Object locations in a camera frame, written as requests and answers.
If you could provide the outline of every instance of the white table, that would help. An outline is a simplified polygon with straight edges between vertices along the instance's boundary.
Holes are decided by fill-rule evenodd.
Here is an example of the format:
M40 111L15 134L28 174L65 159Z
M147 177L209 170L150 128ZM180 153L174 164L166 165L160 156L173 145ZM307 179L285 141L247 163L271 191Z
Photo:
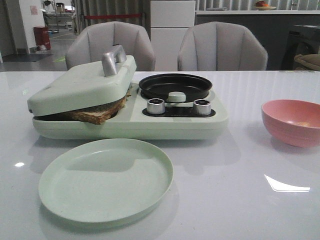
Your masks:
M148 141L174 166L160 205L129 226L84 230L64 225L38 196L48 164L88 142L44 138L33 128L27 99L63 72L0 72L0 239L318 240L320 147L294 147L271 137L261 104L320 103L320 72L189 73L213 82L230 114L228 129L216 140ZM150 74L137 72L134 81Z

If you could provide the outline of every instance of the sandwich maker lid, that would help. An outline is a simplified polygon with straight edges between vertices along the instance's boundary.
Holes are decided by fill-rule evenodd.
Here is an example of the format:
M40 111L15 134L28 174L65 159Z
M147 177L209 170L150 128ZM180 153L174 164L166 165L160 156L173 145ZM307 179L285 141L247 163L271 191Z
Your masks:
M34 116L45 116L112 103L123 98L137 66L133 56L117 63L116 75L106 76L101 61L72 67L27 101Z

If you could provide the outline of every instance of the black nonstick pan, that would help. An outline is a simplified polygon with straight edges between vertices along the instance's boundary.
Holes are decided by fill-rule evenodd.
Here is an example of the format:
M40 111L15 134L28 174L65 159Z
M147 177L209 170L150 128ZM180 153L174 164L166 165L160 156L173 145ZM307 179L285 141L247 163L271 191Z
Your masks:
M201 76L183 73L165 73L148 76L139 82L141 93L148 99L163 99L167 102L169 93L185 94L185 102L204 99L212 83Z

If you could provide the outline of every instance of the chair backrest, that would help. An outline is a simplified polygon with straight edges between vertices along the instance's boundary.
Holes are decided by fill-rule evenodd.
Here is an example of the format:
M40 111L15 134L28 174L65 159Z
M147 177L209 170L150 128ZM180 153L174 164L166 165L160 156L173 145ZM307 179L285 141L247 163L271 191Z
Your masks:
M266 70L268 53L238 24L208 22L190 27L178 53L179 71Z
M100 61L110 48L120 44L127 55L132 55L137 71L154 71L155 53L144 27L136 24L111 21L86 27L70 46L66 66Z

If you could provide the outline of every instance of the white cabinet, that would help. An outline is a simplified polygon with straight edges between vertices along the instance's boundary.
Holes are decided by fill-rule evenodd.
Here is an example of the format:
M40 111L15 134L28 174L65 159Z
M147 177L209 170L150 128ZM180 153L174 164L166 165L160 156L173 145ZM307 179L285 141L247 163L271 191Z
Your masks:
M183 37L195 23L196 1L151 1L150 4L154 70L177 71Z

